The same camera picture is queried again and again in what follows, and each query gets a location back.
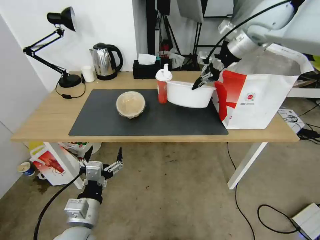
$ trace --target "white bottle cap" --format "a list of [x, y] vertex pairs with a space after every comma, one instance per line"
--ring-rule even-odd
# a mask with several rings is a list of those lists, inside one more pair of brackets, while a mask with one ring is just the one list
[[166, 63], [163, 66], [163, 69], [160, 69], [156, 74], [156, 79], [161, 82], [168, 82], [172, 79], [172, 73], [168, 71], [168, 64]]

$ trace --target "black tissue box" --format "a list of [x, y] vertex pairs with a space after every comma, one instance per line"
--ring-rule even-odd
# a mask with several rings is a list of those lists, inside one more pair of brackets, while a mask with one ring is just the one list
[[156, 78], [157, 72], [161, 69], [160, 60], [153, 65], [140, 65], [138, 60], [133, 62], [133, 78]]

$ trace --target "wooden table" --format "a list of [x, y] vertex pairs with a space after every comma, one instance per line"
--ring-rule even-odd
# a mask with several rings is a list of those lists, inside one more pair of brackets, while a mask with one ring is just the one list
[[[194, 82], [199, 72], [173, 72], [177, 81]], [[78, 96], [83, 92], [83, 84], [74, 88], [58, 88], [60, 93]], [[76, 176], [77, 169], [64, 157], [56, 142], [253, 142], [253, 146], [242, 160], [228, 182], [233, 189], [268, 142], [296, 142], [299, 138], [276, 114], [264, 130], [229, 130], [228, 135], [203, 136], [69, 136], [68, 133], [93, 89], [156, 89], [155, 79], [133, 79], [132, 72], [121, 72], [109, 81], [96, 80], [86, 83], [86, 92], [80, 98], [63, 99], [55, 91], [40, 104], [23, 126], [12, 136], [13, 141], [42, 141], [64, 169]], [[80, 178], [75, 182], [82, 188]]]

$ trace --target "desk lamp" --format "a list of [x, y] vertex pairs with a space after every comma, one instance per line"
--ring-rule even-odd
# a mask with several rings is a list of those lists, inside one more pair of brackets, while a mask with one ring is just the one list
[[[37, 51], [41, 50], [42, 48], [48, 46], [49, 44], [51, 44], [51, 43], [55, 42], [56, 40], [63, 37], [64, 29], [61, 28], [61, 25], [64, 25], [65, 27], [67, 27], [70, 30], [75, 32], [74, 11], [73, 11], [72, 7], [67, 7], [61, 13], [48, 13], [47, 19], [50, 23], [52, 23], [56, 27], [56, 30], [53, 33], [49, 34], [48, 36], [46, 36], [46, 37], [42, 38], [41, 40], [35, 42], [34, 44], [30, 45], [29, 47], [25, 47], [23, 49], [23, 52], [25, 54], [27, 54], [28, 56], [38, 60], [39, 62], [42, 62], [43, 64], [47, 65], [48, 67], [50, 67], [53, 70], [60, 73], [61, 78], [59, 80], [59, 85], [61, 87], [64, 87], [64, 88], [74, 87], [74, 86], [78, 85], [79, 83], [81, 83], [81, 78], [78, 75], [73, 75], [73, 74], [71, 75], [71, 74], [67, 73], [66, 69], [59, 67], [59, 66], [56, 66], [52, 63], [49, 63], [48, 61], [46, 61], [36, 55]], [[57, 38], [53, 39], [52, 41], [45, 43], [45, 44], [42, 44], [42, 45], [40, 45], [40, 47], [38, 47], [39, 43], [41, 43], [42, 41], [51, 37], [54, 34], [58, 34], [59, 36]]]

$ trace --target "electric kettle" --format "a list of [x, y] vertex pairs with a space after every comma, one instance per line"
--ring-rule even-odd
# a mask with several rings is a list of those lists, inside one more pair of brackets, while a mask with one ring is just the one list
[[[89, 49], [97, 78], [100, 80], [110, 80], [117, 76], [123, 65], [123, 58], [120, 50], [113, 45], [98, 43]], [[112, 52], [116, 52], [120, 59], [120, 64], [116, 66]]]

